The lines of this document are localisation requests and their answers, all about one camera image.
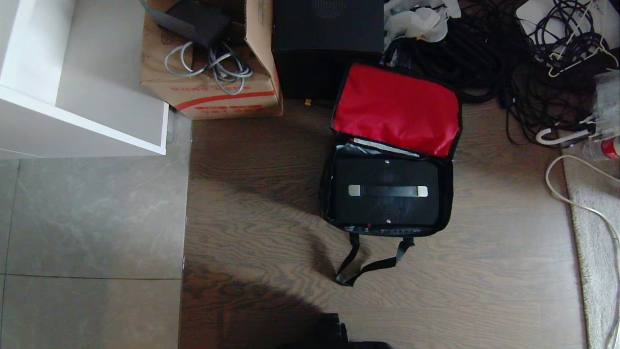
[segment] bag handle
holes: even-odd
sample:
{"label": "bag handle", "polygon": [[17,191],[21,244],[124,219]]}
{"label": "bag handle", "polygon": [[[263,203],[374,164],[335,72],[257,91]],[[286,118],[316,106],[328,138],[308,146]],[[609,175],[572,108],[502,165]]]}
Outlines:
{"label": "bag handle", "polygon": [[380,261],[374,261],[364,268],[362,268],[357,274],[353,275],[346,281],[342,280],[342,271],[355,259],[357,253],[360,251],[360,235],[355,233],[349,233],[349,241],[351,242],[351,252],[349,252],[348,256],[340,265],[340,269],[338,269],[338,274],[336,274],[336,282],[341,284],[342,286],[353,287],[355,280],[359,278],[363,273],[367,273],[369,271],[388,269],[395,267],[398,262],[402,259],[402,257],[407,252],[407,249],[411,246],[415,246],[414,238],[406,237],[403,238],[401,243],[398,244],[398,250],[396,250],[396,256],[392,258],[386,258]]}

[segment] black case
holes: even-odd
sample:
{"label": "black case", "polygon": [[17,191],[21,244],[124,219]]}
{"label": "black case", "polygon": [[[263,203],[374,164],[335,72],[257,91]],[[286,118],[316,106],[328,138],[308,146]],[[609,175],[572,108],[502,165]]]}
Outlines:
{"label": "black case", "polygon": [[[431,81],[416,76],[409,70],[381,65],[365,66],[410,76],[418,80]],[[336,280],[344,286],[353,286],[357,277],[364,272],[395,266],[407,248],[414,245],[414,237],[432,235],[448,225],[454,196],[453,157],[463,129],[461,103],[457,99],[458,133],[446,157],[426,155],[359,135],[336,131],[334,120],[349,71],[350,69],[347,70],[334,107],[332,130],[336,133],[337,140],[325,163],[319,192],[322,218],[333,226],[350,233],[351,236],[352,251],[343,262],[336,277]],[[452,91],[441,83],[431,82]],[[415,127],[415,111],[412,111],[411,127]],[[374,191],[379,194],[351,197],[351,193],[348,193],[349,197],[347,197],[346,187],[354,182],[373,186]],[[412,183],[428,185],[428,197],[394,197],[381,194],[381,188],[393,189]],[[398,193],[398,191],[392,190],[391,193]],[[359,234],[400,237],[403,238],[403,242],[399,245],[395,257],[371,263],[354,277],[344,281],[341,279],[341,273],[355,258],[360,246]]]}

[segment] white hanger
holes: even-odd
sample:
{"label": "white hanger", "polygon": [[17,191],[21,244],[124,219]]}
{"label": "white hanger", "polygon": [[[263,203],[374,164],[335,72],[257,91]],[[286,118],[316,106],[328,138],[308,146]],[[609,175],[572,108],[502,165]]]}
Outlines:
{"label": "white hanger", "polygon": [[[566,51],[566,46],[570,43],[571,40],[573,40],[573,37],[575,37],[575,33],[577,33],[576,29],[581,27],[583,19],[586,18],[586,14],[588,12],[591,12],[592,5],[594,4],[594,2],[595,2],[595,0],[590,0],[590,4],[588,5],[588,8],[586,9],[585,13],[583,14],[581,19],[577,23],[577,27],[575,29],[573,29],[573,32],[570,34],[570,37],[569,37],[568,41],[566,41],[566,45],[564,45],[564,47],[562,48],[562,51],[560,51],[560,53],[552,52],[549,55],[549,58],[552,58],[552,59],[555,58],[557,60],[560,60],[562,58],[562,55],[564,54],[564,51]],[[616,69],[618,68],[618,66],[619,66],[618,65],[618,59],[614,55],[612,55],[611,52],[607,51],[607,49],[605,49],[605,47],[603,46],[603,40],[605,38],[605,20],[606,20],[606,16],[605,15],[607,14],[607,2],[608,2],[608,0],[603,0],[603,2],[604,2],[604,4],[603,4],[603,16],[602,16],[602,18],[603,18],[603,25],[601,26],[601,40],[599,41],[596,50],[594,50],[594,52],[591,55],[589,55],[589,56],[587,56],[585,58],[582,58],[581,60],[579,60],[579,61],[569,65],[568,67],[558,71],[556,74],[552,74],[553,69],[555,68],[555,67],[552,66],[551,69],[549,69],[549,72],[548,72],[548,74],[549,74],[549,76],[551,78],[555,78],[556,76],[560,75],[563,71],[567,71],[567,70],[573,68],[574,66],[577,66],[577,65],[581,64],[581,62],[584,62],[585,60],[588,60],[588,59],[594,57],[599,52],[603,52],[606,55],[608,55],[611,58],[613,58],[614,61],[616,62]]]}

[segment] cardboard box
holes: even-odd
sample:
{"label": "cardboard box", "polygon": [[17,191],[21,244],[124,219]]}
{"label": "cardboard box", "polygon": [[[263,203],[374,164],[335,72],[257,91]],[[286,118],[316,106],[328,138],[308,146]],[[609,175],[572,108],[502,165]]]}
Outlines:
{"label": "cardboard box", "polygon": [[[177,1],[149,0],[149,3],[166,11]],[[254,71],[246,79],[243,91],[233,96],[226,94],[215,83],[211,71],[188,78],[170,74],[164,67],[166,55],[188,40],[158,26],[148,15],[144,19],[140,83],[191,119],[282,115],[282,93],[271,52],[273,0],[201,1],[231,16],[233,42],[247,44],[235,47]],[[185,61],[193,69],[206,62],[206,50],[202,48],[188,49],[185,54]],[[185,72],[178,54],[170,58],[169,66],[174,71]],[[234,91],[241,82],[224,84],[226,89]]]}

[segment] gray rug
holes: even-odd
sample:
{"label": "gray rug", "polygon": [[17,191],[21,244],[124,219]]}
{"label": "gray rug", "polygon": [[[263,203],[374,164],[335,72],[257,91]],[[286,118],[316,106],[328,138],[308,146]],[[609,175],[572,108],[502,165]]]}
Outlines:
{"label": "gray rug", "polygon": [[[573,147],[564,153],[582,157],[581,147]],[[620,184],[576,160],[569,158],[563,162],[569,198],[600,211],[616,229],[620,228]],[[618,177],[618,161],[593,164]],[[617,251],[611,232],[601,217],[579,207],[571,206],[571,211],[581,271],[588,346],[590,349],[603,349],[607,348],[617,316]],[[617,343],[616,348],[620,348],[620,343]]]}

